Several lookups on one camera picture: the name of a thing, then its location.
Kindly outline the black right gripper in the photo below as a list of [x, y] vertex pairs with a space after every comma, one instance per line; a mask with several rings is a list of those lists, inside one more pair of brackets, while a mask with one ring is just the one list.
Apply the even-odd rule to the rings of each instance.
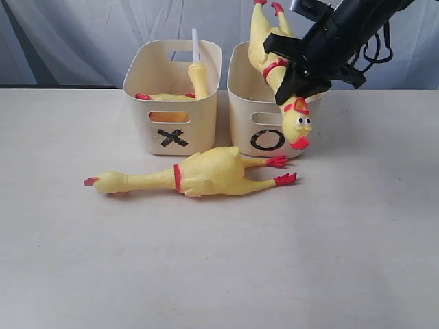
[[359, 88], [366, 78], [349, 64], [361, 46], [366, 20], [365, 1], [341, 1], [338, 6], [321, 1], [292, 1], [290, 10], [314, 22], [303, 39], [270, 33], [263, 43], [266, 53], [294, 62], [289, 64], [275, 94], [277, 105], [291, 97], [304, 99], [331, 88], [340, 80]]

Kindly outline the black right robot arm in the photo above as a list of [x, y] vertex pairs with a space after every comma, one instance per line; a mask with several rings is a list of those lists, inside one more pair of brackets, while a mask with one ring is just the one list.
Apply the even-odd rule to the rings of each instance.
[[409, 5], [410, 1], [350, 0], [332, 8], [321, 1], [293, 1], [291, 11], [314, 24], [302, 39], [271, 33], [264, 41], [266, 53], [287, 59], [276, 103], [325, 92], [333, 80], [362, 86], [365, 70], [354, 67], [358, 57], [366, 55], [372, 37], [378, 47], [391, 47], [389, 20]]

